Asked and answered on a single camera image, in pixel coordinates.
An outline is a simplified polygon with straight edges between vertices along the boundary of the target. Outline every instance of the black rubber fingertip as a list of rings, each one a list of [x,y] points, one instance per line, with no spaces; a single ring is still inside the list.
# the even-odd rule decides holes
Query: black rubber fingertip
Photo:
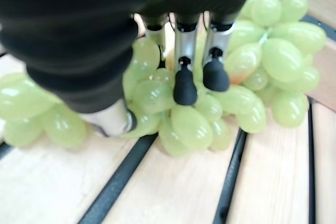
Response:
[[[208,62],[203,68],[203,84],[207,89],[224,92],[230,86],[229,76],[218,59]]]
[[[183,66],[176,73],[174,100],[179,105],[193,105],[197,100],[197,89],[193,81],[193,73]]]
[[[131,127],[130,131],[133,131],[138,124],[137,123],[137,117],[135,116],[135,114],[131,110],[128,110],[128,111],[130,112],[131,117],[132,117],[132,127]]]

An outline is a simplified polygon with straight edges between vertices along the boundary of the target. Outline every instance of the black metal bar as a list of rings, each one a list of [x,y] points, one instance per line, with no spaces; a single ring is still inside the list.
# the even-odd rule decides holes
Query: black metal bar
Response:
[[[12,149],[12,146],[6,144],[5,142],[2,142],[0,144],[0,159],[6,156]]]
[[[303,17],[301,19],[301,21],[309,22],[309,23],[315,24],[317,26],[320,26],[325,31],[325,33],[327,34],[327,36],[330,39],[336,40],[336,29],[334,27],[329,26],[328,24],[321,22],[318,19],[316,19],[316,18],[314,18],[313,16],[310,16],[310,15],[306,15],[305,17]]]
[[[156,133],[154,135],[144,136],[137,141],[90,208],[78,222],[79,224],[102,223],[157,136],[158,134]]]
[[[242,160],[247,133],[239,129],[230,164],[224,180],[222,194],[220,195],[213,224],[224,224],[229,213],[229,208],[234,193],[236,180]]]
[[[315,192],[315,155],[314,155],[314,130],[313,111],[310,101],[308,111],[308,136],[309,136],[309,224],[316,223],[316,192]]]

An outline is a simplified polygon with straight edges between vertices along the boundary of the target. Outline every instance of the wooden table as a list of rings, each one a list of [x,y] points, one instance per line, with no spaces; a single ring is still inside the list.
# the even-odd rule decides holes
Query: wooden table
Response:
[[[311,15],[336,27],[336,0],[310,3]],[[3,60],[11,69],[22,68],[10,57]],[[314,64],[323,70],[322,81],[310,95],[324,104],[312,106],[317,223],[330,224],[336,223],[333,40],[328,40]],[[228,121],[232,144],[224,152],[171,158],[161,152],[156,140],[103,223],[212,223],[238,131],[234,120]],[[91,133],[76,152],[46,139],[30,148],[13,149],[0,159],[0,223],[77,223],[136,141]],[[270,120],[263,133],[249,135],[227,223],[308,223],[308,157],[307,120],[297,129],[284,129]]]

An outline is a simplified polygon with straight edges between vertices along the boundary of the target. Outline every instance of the bunch of grapes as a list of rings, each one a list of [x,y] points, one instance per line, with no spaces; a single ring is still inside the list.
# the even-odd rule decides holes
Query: bunch of grapes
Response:
[[[193,106],[174,102],[174,51],[167,53],[165,68],[157,69],[157,45],[146,38],[136,41],[123,86],[138,126],[123,137],[158,131],[166,151],[182,156],[226,149],[232,139],[223,119],[227,115],[234,115],[248,133],[265,128],[268,107],[278,124],[299,126],[309,108],[305,93],[320,79],[313,56],[326,42],[323,29],[299,21],[307,11],[307,0],[247,0],[225,56],[231,83],[226,92],[202,84],[206,32],[200,31],[193,70],[198,98]]]
[[[86,124],[76,113],[24,73],[0,79],[0,118],[6,120],[4,141],[12,146],[29,145],[45,132],[53,142],[73,148],[87,135]]]

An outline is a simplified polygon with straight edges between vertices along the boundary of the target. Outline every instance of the green grape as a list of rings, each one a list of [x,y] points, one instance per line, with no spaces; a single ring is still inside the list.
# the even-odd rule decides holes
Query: green grape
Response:
[[[303,72],[301,52],[284,39],[268,39],[263,44],[262,65],[274,79],[288,82],[298,79]]]
[[[157,44],[148,38],[137,39],[133,43],[132,63],[144,65],[155,71],[160,64],[160,50]]]
[[[303,55],[303,61],[306,66],[311,66],[314,62],[314,55],[312,54]]]
[[[226,92],[213,92],[222,105],[223,111],[230,114],[245,114],[252,111],[257,96],[249,89],[231,85]]]
[[[211,122],[211,128],[214,134],[214,140],[209,148],[213,151],[226,150],[233,140],[232,133],[226,123],[223,119],[219,119],[215,122]]]
[[[258,42],[266,31],[249,20],[238,20],[232,32],[228,52],[251,42]]]
[[[159,137],[165,150],[174,157],[181,157],[191,151],[182,144],[179,135],[173,130],[170,118],[162,120],[159,128]]]
[[[213,140],[213,132],[207,119],[191,106],[177,105],[171,110],[174,132],[190,150],[204,150]]]
[[[171,72],[174,72],[175,70],[175,53],[174,49],[171,49],[165,58],[164,65],[166,69],[169,69]]]
[[[326,43],[326,32],[319,26],[306,22],[289,22],[276,25],[269,38],[290,41],[304,55],[316,54]]]
[[[141,65],[132,61],[122,77],[122,87],[126,100],[132,100],[132,95],[139,81],[146,80],[153,73],[153,69],[147,65]]]
[[[320,82],[320,73],[314,67],[308,66],[304,69],[301,77],[291,82],[272,80],[272,84],[280,89],[288,91],[299,91],[306,93],[314,90]]]
[[[309,9],[308,0],[281,0],[281,4],[281,22],[299,21]]]
[[[261,45],[249,43],[234,50],[226,59],[224,68],[231,84],[240,84],[251,75],[261,62]]]
[[[16,147],[25,146],[35,141],[42,132],[42,125],[37,118],[8,121],[4,128],[4,141]]]
[[[259,67],[243,82],[243,85],[250,90],[256,91],[263,89],[267,83],[268,74],[262,67]]]
[[[9,73],[0,78],[0,87],[5,84],[22,81],[27,78],[28,77],[24,73]]]
[[[197,90],[197,100],[195,104],[198,104],[205,98],[205,94],[207,91],[206,91],[206,87],[204,87],[202,82],[195,81],[194,84]]]
[[[262,100],[265,106],[270,106],[273,97],[278,91],[278,88],[274,87],[271,83],[268,83],[263,89],[255,91],[255,94]]]
[[[257,99],[251,112],[238,114],[237,122],[242,130],[247,133],[261,132],[267,122],[266,108],[261,99]]]
[[[39,115],[53,106],[44,91],[30,79],[11,74],[0,85],[0,117],[22,120]]]
[[[195,104],[195,109],[211,122],[219,120],[223,113],[221,104],[209,94],[206,94],[201,102]]]
[[[160,113],[146,115],[134,104],[129,104],[128,108],[134,113],[137,125],[134,130],[123,134],[122,138],[140,138],[158,131],[161,121]]]
[[[251,19],[252,7],[258,1],[260,1],[260,0],[246,0],[244,6],[242,7],[242,9],[239,13],[239,18]]]
[[[272,26],[281,16],[279,0],[259,0],[251,8],[252,21],[262,27]]]
[[[173,91],[161,81],[142,81],[133,91],[133,102],[145,114],[155,114],[174,106]]]
[[[85,122],[65,105],[55,105],[41,116],[50,139],[64,148],[81,145],[87,135]]]
[[[157,69],[153,74],[153,80],[167,82],[171,88],[175,85],[175,76],[173,72],[166,68]]]
[[[305,119],[309,104],[300,92],[280,91],[271,103],[275,121],[284,127],[298,127]]]

